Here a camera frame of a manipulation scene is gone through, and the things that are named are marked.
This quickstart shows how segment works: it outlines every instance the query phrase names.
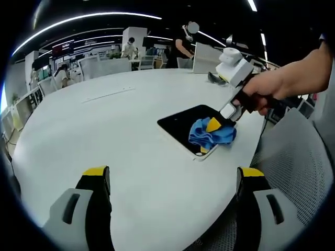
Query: ceiling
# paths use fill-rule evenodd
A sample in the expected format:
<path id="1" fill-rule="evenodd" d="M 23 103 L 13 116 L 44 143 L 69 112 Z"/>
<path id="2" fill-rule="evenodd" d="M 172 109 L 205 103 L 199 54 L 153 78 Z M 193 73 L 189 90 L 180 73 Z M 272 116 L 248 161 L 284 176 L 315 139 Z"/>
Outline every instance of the ceiling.
<path id="1" fill-rule="evenodd" d="M 129 26 L 146 27 L 152 36 L 173 37 L 173 30 L 188 20 L 199 23 L 200 30 L 225 43 L 233 34 L 233 40 L 244 43 L 249 52 L 264 58 L 264 46 L 260 33 L 265 34 L 268 59 L 278 65 L 296 61 L 318 46 L 319 33 L 312 26 L 311 12 L 307 1 L 254 0 L 258 9 L 253 12 L 247 0 L 223 0 L 194 3 L 194 1 L 120 1 L 120 0 L 45 0 L 36 6 L 25 30 L 17 37 L 19 46 L 34 33 L 56 22 L 75 16 L 104 13 L 130 12 L 161 17 L 161 20 L 124 15 L 96 16 L 77 19 L 58 25 L 29 41 L 14 56 L 13 61 L 24 59 L 33 50 L 50 50 L 69 39 L 81 40 L 106 35 L 121 35 Z M 212 46 L 217 42 L 200 34 L 196 41 Z M 98 42 L 110 41 L 110 38 Z"/>

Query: white table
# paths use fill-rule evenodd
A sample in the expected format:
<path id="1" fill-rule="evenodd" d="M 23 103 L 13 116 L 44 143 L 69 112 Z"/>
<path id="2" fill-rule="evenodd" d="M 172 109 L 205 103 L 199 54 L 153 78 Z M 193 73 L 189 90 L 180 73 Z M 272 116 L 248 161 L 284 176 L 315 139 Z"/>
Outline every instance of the white table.
<path id="1" fill-rule="evenodd" d="M 129 60 L 129 62 L 131 62 L 131 63 L 139 63 L 139 62 L 141 62 L 141 60 L 140 59 L 131 59 L 131 60 Z"/>
<path id="2" fill-rule="evenodd" d="M 199 104 L 220 109 L 230 92 L 207 74 L 161 69 L 104 76 L 48 95 L 14 152 L 28 212 L 42 226 L 82 172 L 108 165 L 115 250 L 183 250 L 233 197 L 236 169 L 250 165 L 263 117 L 246 112 L 233 145 L 202 162 L 166 137 L 157 120 Z"/>

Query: blue cloth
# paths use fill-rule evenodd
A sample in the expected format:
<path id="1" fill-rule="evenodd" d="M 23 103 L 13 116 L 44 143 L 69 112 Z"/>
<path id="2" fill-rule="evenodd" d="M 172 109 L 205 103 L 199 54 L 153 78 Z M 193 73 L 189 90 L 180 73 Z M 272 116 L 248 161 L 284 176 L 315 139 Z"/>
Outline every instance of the blue cloth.
<path id="1" fill-rule="evenodd" d="M 192 144 L 197 144 L 205 149 L 212 149 L 216 144 L 230 144 L 236 137 L 234 127 L 221 127 L 211 133 L 206 132 L 210 118 L 198 119 L 192 125 L 188 140 Z"/>

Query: white chair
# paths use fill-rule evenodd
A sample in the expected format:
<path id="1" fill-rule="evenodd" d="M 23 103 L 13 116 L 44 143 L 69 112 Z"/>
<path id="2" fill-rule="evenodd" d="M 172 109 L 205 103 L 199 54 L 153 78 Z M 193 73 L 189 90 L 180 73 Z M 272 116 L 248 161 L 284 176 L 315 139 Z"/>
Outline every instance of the white chair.
<path id="1" fill-rule="evenodd" d="M 192 59 L 177 58 L 177 64 L 178 64 L 178 68 L 180 69 L 192 69 L 193 68 Z"/>
<path id="2" fill-rule="evenodd" d="M 160 69 L 165 68 L 168 62 L 168 57 L 166 56 L 166 54 L 164 52 L 162 52 L 161 54 L 162 54 L 162 64 Z"/>
<path id="3" fill-rule="evenodd" d="M 101 76 L 100 58 L 89 56 L 78 60 L 78 65 L 82 74 L 83 81 Z"/>
<path id="4" fill-rule="evenodd" d="M 48 77 L 40 82 L 38 82 L 38 87 L 40 88 L 43 97 L 57 91 L 59 88 L 55 83 L 53 77 Z"/>
<path id="5" fill-rule="evenodd" d="M 106 76 L 120 72 L 131 72 L 131 62 L 126 59 L 111 59 L 100 61 L 101 75 Z"/>
<path id="6" fill-rule="evenodd" d="M 138 66 L 139 70 L 154 69 L 154 56 L 143 56 Z"/>

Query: person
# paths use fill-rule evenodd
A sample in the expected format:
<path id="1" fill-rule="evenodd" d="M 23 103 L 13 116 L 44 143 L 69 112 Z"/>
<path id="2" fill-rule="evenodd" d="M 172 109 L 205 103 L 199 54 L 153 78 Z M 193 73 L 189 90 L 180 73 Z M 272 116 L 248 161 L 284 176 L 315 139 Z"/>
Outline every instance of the person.
<path id="1" fill-rule="evenodd" d="M 332 159 L 335 159 L 335 64 L 333 64 L 333 43 L 328 43 L 324 36 L 321 45 L 311 51 L 304 59 L 290 63 L 274 71 L 266 71 L 252 78 L 243 88 L 251 96 L 256 94 L 257 107 L 261 115 L 269 111 L 267 99 L 263 96 L 272 95 L 276 99 L 290 96 L 326 92 L 322 114 L 313 122 Z"/>
<path id="2" fill-rule="evenodd" d="M 177 30 L 171 45 L 171 52 L 167 60 L 166 68 L 178 68 L 177 58 L 192 59 L 192 34 L 199 31 L 199 25 L 196 22 L 188 22 Z"/>
<path id="3" fill-rule="evenodd" d="M 54 80 L 56 85 L 60 88 L 65 88 L 68 86 L 68 65 L 62 64 L 54 74 Z"/>
<path id="4" fill-rule="evenodd" d="M 30 89 L 34 89 L 35 87 L 37 87 L 37 83 L 38 83 L 38 74 L 37 71 L 35 71 L 35 68 L 33 67 L 30 72 L 30 83 L 29 83 Z"/>
<path id="5" fill-rule="evenodd" d="M 138 54 L 138 50 L 134 46 L 135 38 L 129 38 L 128 42 L 122 46 L 121 58 L 132 59 L 133 55 Z"/>
<path id="6" fill-rule="evenodd" d="M 164 54 L 166 55 L 167 58 L 169 58 L 170 56 L 170 46 L 167 46 L 165 49 L 164 49 Z"/>
<path id="7" fill-rule="evenodd" d="M 324 91 L 328 87 L 331 69 L 332 54 L 323 41 L 319 49 L 311 51 L 304 59 L 255 76 L 243 91 L 249 96 L 259 94 L 256 110 L 261 115 L 266 115 L 269 108 L 266 98 L 262 96 L 272 95 L 280 100 Z"/>

